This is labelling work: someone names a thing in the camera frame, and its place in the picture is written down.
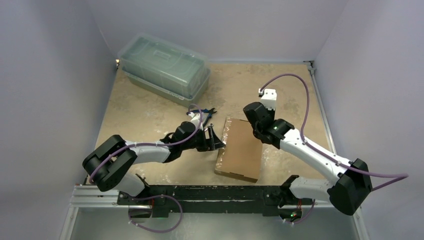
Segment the brown cardboard express box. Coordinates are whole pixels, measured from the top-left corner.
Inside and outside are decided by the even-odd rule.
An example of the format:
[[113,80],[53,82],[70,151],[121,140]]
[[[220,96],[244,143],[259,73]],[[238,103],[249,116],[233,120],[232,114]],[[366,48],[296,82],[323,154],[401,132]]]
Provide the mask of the brown cardboard express box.
[[225,147],[218,151],[215,174],[256,183],[261,174],[263,144],[253,135],[251,124],[247,120],[227,117],[221,141]]

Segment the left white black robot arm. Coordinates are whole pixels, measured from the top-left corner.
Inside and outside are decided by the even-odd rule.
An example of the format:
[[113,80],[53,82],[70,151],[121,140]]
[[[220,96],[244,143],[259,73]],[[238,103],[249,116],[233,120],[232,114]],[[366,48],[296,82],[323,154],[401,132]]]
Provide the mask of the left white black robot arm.
[[174,132],[156,142],[132,142],[115,134],[109,137],[82,162],[89,181],[101,192],[118,190],[129,195],[138,205],[149,199],[149,185],[131,166],[142,163],[166,164],[178,159],[183,151],[219,150],[225,144],[217,137],[213,126],[203,130],[201,124],[184,121]]

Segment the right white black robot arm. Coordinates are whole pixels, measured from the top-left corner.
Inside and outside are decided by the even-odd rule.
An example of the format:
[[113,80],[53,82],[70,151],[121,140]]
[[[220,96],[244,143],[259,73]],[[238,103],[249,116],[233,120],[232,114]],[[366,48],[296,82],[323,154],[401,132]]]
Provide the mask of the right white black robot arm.
[[243,112],[255,138],[292,154],[324,176],[323,179],[290,176],[280,186],[281,206],[300,199],[319,200],[352,216],[373,190],[369,168],[363,160],[351,161],[302,138],[298,129],[283,119],[275,119],[274,111],[260,102],[246,105]]

